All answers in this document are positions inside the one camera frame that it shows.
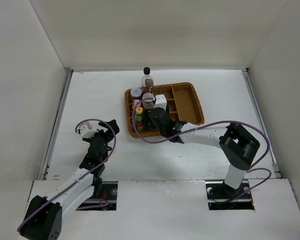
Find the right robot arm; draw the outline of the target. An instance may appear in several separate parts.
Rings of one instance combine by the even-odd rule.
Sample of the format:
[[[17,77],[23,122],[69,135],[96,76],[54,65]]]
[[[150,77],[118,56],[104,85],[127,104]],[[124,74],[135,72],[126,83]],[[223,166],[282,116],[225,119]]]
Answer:
[[[199,129],[198,125],[186,121],[174,121],[161,107],[150,110],[147,119],[162,137],[172,143],[200,144],[221,149],[229,162],[221,190],[228,198],[240,192],[240,185],[260,148],[260,142],[240,123]]]

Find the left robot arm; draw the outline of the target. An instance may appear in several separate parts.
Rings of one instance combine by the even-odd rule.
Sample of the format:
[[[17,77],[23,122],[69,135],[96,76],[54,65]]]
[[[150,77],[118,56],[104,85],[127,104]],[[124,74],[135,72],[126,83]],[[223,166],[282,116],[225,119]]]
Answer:
[[[120,128],[114,119],[108,122],[97,119],[101,129],[94,129],[91,121],[90,118],[82,120],[75,127],[75,132],[89,143],[89,147],[74,174],[51,193],[36,195],[29,202],[24,220],[17,228],[27,240],[58,239],[65,219],[85,200],[95,200],[102,195],[101,174],[114,152],[109,143],[117,141]]]

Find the tall dark sauce bottle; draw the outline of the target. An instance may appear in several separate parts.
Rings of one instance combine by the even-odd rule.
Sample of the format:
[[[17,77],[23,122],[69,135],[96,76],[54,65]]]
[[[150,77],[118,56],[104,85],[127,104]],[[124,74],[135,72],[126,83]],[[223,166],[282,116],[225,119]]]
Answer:
[[[154,79],[150,75],[151,69],[149,67],[145,67],[143,69],[144,76],[141,79],[141,90],[142,93],[154,93]]]

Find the pink-lid spice jar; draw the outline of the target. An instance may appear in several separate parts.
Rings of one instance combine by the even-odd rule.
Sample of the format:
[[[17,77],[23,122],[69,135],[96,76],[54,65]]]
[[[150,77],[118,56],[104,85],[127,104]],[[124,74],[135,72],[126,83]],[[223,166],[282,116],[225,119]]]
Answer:
[[[139,99],[134,99],[131,103],[132,110],[137,109],[138,107],[142,107],[142,103]]]

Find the green chili sauce bottle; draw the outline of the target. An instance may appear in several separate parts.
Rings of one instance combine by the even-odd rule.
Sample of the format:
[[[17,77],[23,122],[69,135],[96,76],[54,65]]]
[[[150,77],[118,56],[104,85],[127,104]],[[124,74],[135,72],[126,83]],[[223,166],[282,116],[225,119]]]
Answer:
[[[142,132],[144,130],[144,117],[143,117],[143,108],[141,106],[138,106],[135,109],[135,115],[134,115],[134,124],[136,126],[136,130],[138,132]]]

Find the blue label silver-lid jar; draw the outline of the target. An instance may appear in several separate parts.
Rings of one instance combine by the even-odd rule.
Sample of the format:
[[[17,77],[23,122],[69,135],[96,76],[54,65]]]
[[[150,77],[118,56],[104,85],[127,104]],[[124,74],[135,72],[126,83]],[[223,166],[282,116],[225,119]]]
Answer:
[[[155,97],[152,93],[147,92],[142,96],[142,106],[146,110],[150,110],[154,108],[155,105]]]

